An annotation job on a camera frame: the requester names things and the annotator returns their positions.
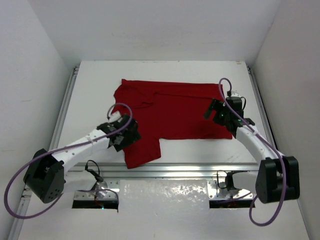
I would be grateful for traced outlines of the red t-shirt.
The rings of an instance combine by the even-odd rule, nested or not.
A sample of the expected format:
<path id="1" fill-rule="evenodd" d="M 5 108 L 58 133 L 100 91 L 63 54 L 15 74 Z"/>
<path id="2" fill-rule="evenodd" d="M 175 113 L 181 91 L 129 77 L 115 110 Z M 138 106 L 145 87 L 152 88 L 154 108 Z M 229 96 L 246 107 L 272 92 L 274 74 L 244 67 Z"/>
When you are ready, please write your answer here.
<path id="1" fill-rule="evenodd" d="M 232 134 L 205 119 L 212 99 L 222 100 L 222 88 L 214 83 L 158 82 L 122 79 L 115 90 L 114 111 L 132 112 L 141 139 L 126 147 L 128 169 L 161 157 L 160 139 L 232 139 Z"/>

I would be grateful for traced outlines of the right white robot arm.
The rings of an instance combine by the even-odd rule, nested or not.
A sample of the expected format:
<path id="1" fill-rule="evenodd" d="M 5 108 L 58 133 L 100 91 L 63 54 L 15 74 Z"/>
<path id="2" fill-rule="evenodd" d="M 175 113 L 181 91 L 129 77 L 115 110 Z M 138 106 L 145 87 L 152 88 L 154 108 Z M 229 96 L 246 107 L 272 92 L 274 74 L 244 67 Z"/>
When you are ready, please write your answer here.
<path id="1" fill-rule="evenodd" d="M 256 124 L 244 117 L 240 96 L 228 96 L 226 100 L 212 99 L 204 118 L 208 119 L 212 112 L 215 112 L 213 122 L 226 127 L 259 166 L 257 173 L 243 170 L 228 172 L 224 180 L 228 191 L 245 188 L 256 194 L 264 204 L 280 201 L 282 193 L 286 201 L 300 197 L 298 160 L 268 145 Z"/>

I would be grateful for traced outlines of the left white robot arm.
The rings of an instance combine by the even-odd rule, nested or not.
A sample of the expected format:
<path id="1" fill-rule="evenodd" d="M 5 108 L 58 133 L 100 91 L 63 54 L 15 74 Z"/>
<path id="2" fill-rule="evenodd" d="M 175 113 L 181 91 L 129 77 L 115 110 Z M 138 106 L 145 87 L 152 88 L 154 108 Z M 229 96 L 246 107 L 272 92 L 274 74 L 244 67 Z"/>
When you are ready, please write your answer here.
<path id="1" fill-rule="evenodd" d="M 114 148 L 119 152 L 140 138 L 137 121 L 116 112 L 112 122 L 98 125 L 68 146 L 37 151 L 23 181 L 44 204 L 51 203 L 63 193 L 75 191 L 93 193 L 102 198 L 108 185 L 97 171 L 88 167 L 80 172 L 71 169 L 99 151 Z"/>

